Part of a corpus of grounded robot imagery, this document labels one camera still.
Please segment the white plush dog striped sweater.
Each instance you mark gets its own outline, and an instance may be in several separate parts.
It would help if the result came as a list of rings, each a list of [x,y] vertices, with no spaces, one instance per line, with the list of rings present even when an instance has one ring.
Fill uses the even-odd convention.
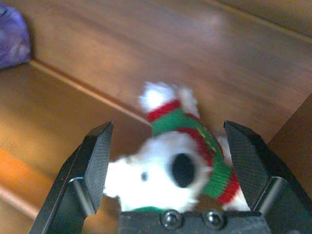
[[[139,102],[152,136],[134,154],[109,163],[106,196],[118,198],[123,212],[183,213],[201,195],[217,200],[225,211],[250,209],[233,170],[228,140],[201,123],[191,89],[148,82]]]

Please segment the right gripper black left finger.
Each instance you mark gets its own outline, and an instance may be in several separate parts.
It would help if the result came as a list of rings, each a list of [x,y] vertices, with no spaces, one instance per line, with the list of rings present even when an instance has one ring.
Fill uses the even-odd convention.
[[[92,129],[62,165],[29,234],[80,234],[100,207],[113,123]]]

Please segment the purple tissue pack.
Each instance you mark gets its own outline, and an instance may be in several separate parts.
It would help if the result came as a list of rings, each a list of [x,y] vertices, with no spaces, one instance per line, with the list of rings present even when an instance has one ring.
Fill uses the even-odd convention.
[[[31,39],[19,10],[0,1],[0,70],[31,60]]]

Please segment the brown wooden cabinet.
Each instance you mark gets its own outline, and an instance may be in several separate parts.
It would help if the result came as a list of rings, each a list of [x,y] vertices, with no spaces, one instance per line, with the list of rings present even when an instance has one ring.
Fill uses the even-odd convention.
[[[146,81],[193,89],[204,122],[270,141],[312,94],[312,39],[199,0],[0,0],[30,29],[33,59],[0,71],[0,234],[27,234],[87,132],[114,123],[111,157],[150,128]]]

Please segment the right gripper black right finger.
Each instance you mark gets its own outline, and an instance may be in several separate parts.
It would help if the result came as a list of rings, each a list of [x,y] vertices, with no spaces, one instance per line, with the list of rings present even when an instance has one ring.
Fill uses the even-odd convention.
[[[271,234],[312,234],[312,199],[262,137],[224,122],[232,163],[246,202],[266,220]]]

